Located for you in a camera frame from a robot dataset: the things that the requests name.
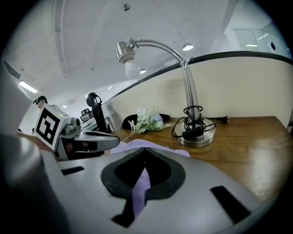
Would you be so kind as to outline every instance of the desk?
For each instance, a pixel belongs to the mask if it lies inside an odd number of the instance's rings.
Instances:
[[[293,165],[293,139],[280,121],[276,117],[241,117],[231,118],[228,124],[215,123],[213,142],[199,149],[181,145],[171,136],[173,127],[136,134],[127,142],[143,139],[171,149],[184,149],[191,158],[213,164],[249,188],[261,201],[278,195]],[[113,134],[122,141],[130,130]]]

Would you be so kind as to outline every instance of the lavender fabric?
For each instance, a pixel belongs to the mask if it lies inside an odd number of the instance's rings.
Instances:
[[[166,151],[170,151],[176,154],[180,154],[185,157],[190,157],[189,153],[185,150],[181,149],[170,149],[169,147],[163,147],[161,145],[145,141],[145,140],[133,140],[129,143],[120,142],[120,144],[116,147],[111,149],[111,154],[126,151],[129,149],[134,148],[141,148],[141,147],[150,147],[155,149],[163,149]],[[146,190],[151,188],[150,184],[150,177],[146,169],[142,171],[141,176],[137,180],[136,184],[134,185],[132,189],[132,207],[133,207],[133,213],[134,217],[136,218],[139,212],[144,208],[145,206],[145,192]]]

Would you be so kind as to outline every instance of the lamp base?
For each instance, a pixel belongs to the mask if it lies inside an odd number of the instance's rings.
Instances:
[[[205,125],[209,125],[209,124],[213,123],[209,119],[204,119],[203,122],[205,123]],[[216,128],[214,128],[214,126],[210,126],[210,127],[207,127],[206,130],[209,130],[209,131],[204,132],[204,134],[202,136],[196,137],[193,140],[185,140],[183,137],[179,137],[177,139],[181,144],[188,146],[188,147],[193,147],[193,148],[205,147],[213,141],[214,135],[216,132]],[[185,131],[185,128],[184,128],[184,122],[182,119],[182,121],[180,121],[175,126],[175,133],[177,136],[181,136],[182,132],[184,132],[184,131]]]

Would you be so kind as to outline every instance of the desk lamp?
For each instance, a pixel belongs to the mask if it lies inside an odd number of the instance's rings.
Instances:
[[[140,68],[133,62],[135,56],[134,48],[138,49],[140,46],[162,49],[173,55],[182,66],[187,100],[187,107],[183,112],[187,117],[182,117],[177,121],[173,128],[172,136],[176,137],[181,144],[189,147],[200,148],[210,144],[216,132],[216,125],[212,121],[201,116],[203,108],[198,104],[196,89],[191,71],[188,67],[188,61],[175,49],[162,42],[141,39],[135,41],[130,37],[128,38],[128,43],[118,42],[116,45],[118,62],[125,65],[125,73],[130,79],[140,74]]]

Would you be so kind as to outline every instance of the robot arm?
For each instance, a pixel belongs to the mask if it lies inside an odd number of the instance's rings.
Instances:
[[[82,130],[78,118],[73,118],[59,108],[47,104],[38,116],[35,134],[54,151],[58,161],[100,156],[103,151],[112,149],[120,143],[117,136]],[[66,150],[67,144],[71,144],[74,149],[71,155]]]

